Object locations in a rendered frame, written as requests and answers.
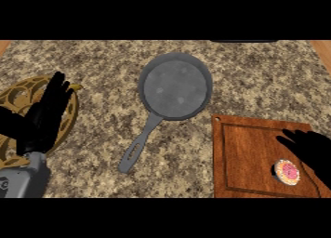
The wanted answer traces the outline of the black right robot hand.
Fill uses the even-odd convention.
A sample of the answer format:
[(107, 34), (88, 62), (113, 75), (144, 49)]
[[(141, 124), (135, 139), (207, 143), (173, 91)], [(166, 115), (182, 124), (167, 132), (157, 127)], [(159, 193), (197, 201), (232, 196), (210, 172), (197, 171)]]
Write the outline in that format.
[(331, 190), (331, 138), (314, 131), (284, 129), (277, 142), (312, 169), (317, 178)]

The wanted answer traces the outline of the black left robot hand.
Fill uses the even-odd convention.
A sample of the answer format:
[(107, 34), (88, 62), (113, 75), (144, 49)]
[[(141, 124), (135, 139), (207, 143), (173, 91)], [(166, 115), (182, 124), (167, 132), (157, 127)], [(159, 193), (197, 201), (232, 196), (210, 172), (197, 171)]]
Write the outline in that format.
[(0, 134), (15, 140), (17, 155), (51, 149), (71, 92), (64, 74), (55, 72), (24, 116), (0, 106)]

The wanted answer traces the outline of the pink frosted cupcake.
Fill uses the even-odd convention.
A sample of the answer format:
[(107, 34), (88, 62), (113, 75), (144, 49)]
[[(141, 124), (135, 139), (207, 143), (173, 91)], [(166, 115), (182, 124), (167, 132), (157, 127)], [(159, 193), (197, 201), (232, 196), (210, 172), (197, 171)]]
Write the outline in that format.
[(295, 164), (284, 159), (280, 159), (272, 164), (272, 177), (287, 186), (295, 186), (300, 180), (300, 172)]

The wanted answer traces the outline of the brown wooden cutting board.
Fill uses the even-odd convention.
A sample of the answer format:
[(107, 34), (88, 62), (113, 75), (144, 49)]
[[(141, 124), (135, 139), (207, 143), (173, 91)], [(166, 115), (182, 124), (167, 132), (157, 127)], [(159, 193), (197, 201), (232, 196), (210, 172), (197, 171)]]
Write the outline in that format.
[[(210, 125), (215, 198), (331, 198), (311, 168), (275, 140), (284, 128), (309, 131), (308, 124), (213, 113)], [(280, 159), (300, 172), (293, 186), (272, 177), (271, 167)]]

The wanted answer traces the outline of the grey frying pan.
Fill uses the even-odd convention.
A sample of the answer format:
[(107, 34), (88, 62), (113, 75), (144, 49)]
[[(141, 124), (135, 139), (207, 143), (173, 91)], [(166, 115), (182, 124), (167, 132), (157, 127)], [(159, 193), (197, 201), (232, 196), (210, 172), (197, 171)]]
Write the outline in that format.
[(120, 173), (126, 173), (135, 164), (156, 125), (163, 120), (182, 121), (193, 117), (209, 102), (210, 92), (210, 73), (196, 57), (170, 52), (147, 63), (138, 79), (138, 94), (148, 116), (142, 132), (132, 140), (119, 162)]

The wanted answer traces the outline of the round gold ornate trivet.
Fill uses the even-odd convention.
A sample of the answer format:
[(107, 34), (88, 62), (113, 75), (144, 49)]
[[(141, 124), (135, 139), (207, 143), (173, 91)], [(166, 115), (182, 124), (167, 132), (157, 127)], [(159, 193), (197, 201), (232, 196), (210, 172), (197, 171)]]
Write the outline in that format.
[[(5, 107), (20, 115), (24, 115), (29, 110), (30, 104), (35, 103), (42, 97), (48, 80), (49, 75), (39, 75), (14, 83), (0, 93), (0, 106)], [(69, 87), (74, 92), (82, 88), (82, 86), (77, 84), (71, 84)], [(48, 150), (48, 152), (52, 152), (58, 145), (63, 143), (74, 124), (79, 108), (77, 96), (74, 92), (71, 93), (69, 98), (54, 146)], [(15, 140), (0, 134), (0, 169), (27, 164), (29, 159), (15, 154)]]

